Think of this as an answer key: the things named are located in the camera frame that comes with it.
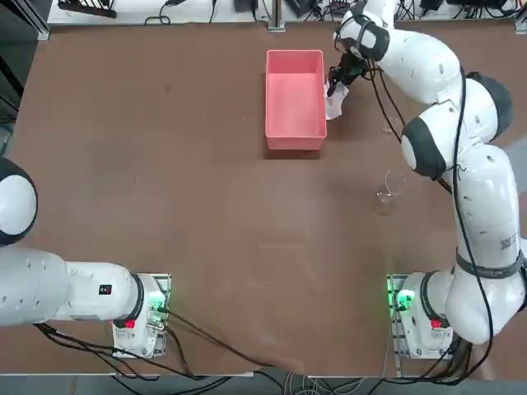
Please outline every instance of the white shelf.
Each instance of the white shelf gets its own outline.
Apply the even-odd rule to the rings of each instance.
[[[144,25],[149,16],[158,16],[159,9],[166,0],[115,0],[113,9],[115,19],[93,16],[80,12],[63,11],[58,8],[58,0],[53,0],[49,11],[50,25]],[[264,1],[269,13],[273,12],[271,0],[259,0],[256,18],[267,21]],[[170,18],[172,24],[188,22],[207,23],[212,12],[212,0],[186,0],[178,6],[165,7],[163,15]],[[233,0],[217,0],[213,22],[254,22],[251,12],[235,12]]]

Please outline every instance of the robotic arm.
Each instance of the robotic arm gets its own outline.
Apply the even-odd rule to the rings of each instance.
[[[346,52],[341,64],[330,69],[328,97],[349,85],[349,75],[347,79],[339,75],[356,76],[364,58],[375,61],[406,95],[431,105],[403,130],[401,146],[408,165],[420,175],[441,177],[452,185],[464,71],[438,39],[395,29],[394,10],[394,0],[369,0],[347,12],[334,36]],[[355,67],[346,68],[348,64]],[[507,89],[490,77],[469,73],[458,151],[459,207],[491,308],[494,334],[525,302],[514,174],[505,152],[488,145],[511,120]],[[487,311],[457,214],[455,219],[455,266],[412,273],[403,285],[399,307],[411,357],[439,358],[453,332],[474,344],[489,338]]]
[[[145,358],[162,354],[166,316],[156,307],[167,305],[169,276],[131,273],[113,263],[64,262],[10,246],[29,232],[37,208],[30,176],[0,157],[0,326],[112,321],[116,348]]]

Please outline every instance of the tabletop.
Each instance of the tabletop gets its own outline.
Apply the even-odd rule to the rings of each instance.
[[[527,41],[510,21],[400,26],[445,41],[466,71],[510,89],[518,110],[498,145],[525,134],[527,80],[519,76]],[[451,267],[454,211],[450,196],[412,173],[383,132],[368,81],[351,86],[319,155],[267,152],[267,50],[322,49],[327,70],[340,56],[333,28],[55,29],[38,45],[10,151],[39,191],[39,216],[22,243],[66,260],[171,273],[172,309],[284,369],[379,375],[391,343],[385,275]],[[406,119],[419,114],[421,105],[389,88]],[[380,215],[375,188],[390,170],[406,182],[394,209]],[[58,326],[111,343],[108,323]],[[527,379],[525,328],[523,313],[503,329],[479,377]],[[195,373],[255,369],[175,329]],[[109,371],[32,326],[1,328],[0,337],[3,373]],[[180,366],[174,345],[159,361]],[[391,350],[388,362],[393,376]],[[429,363],[404,361],[404,373]]]

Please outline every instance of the transparent object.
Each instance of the transparent object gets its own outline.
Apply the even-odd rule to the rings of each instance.
[[[385,181],[375,189],[378,212],[389,215],[399,196],[403,194],[404,176],[400,171],[390,170],[385,175]]]

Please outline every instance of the plastic tray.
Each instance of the plastic tray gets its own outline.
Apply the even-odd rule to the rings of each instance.
[[[326,137],[322,51],[268,51],[266,70],[268,148],[318,151]]]

